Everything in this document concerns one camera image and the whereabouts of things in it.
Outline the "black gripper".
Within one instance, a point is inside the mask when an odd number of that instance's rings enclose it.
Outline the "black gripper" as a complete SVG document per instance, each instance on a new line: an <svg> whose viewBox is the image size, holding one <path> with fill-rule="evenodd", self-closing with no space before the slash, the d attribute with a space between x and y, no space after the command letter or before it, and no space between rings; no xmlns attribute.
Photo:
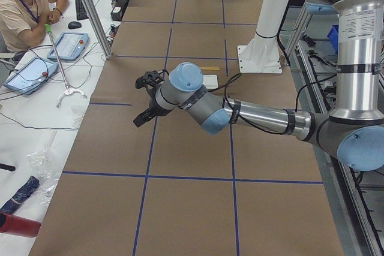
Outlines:
<svg viewBox="0 0 384 256"><path fill-rule="evenodd" d="M143 76L136 79L135 88L145 88L148 94L155 94L156 91L164 82L165 70L147 71ZM146 122L158 116L158 106L155 101L150 101L148 108L141 112L134 120L133 123L136 127L141 127Z"/></svg>

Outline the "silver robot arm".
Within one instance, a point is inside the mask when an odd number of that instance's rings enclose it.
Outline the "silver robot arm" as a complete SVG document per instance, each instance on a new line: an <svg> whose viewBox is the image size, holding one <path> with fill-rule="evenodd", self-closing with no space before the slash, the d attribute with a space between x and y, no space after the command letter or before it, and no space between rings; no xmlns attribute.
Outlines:
<svg viewBox="0 0 384 256"><path fill-rule="evenodd" d="M184 62L166 79L161 71L148 71L136 80L136 88L145 88L151 99L134 124L182 109L210 134L228 124L248 125L269 134L292 135L358 171L381 168L383 113L377 98L383 0L307 0L311 13L338 13L336 103L326 114L280 106L277 38L288 1L263 0L254 38L238 47L240 72L255 75L246 86L257 103L214 95L204 86L200 68Z"/></svg>

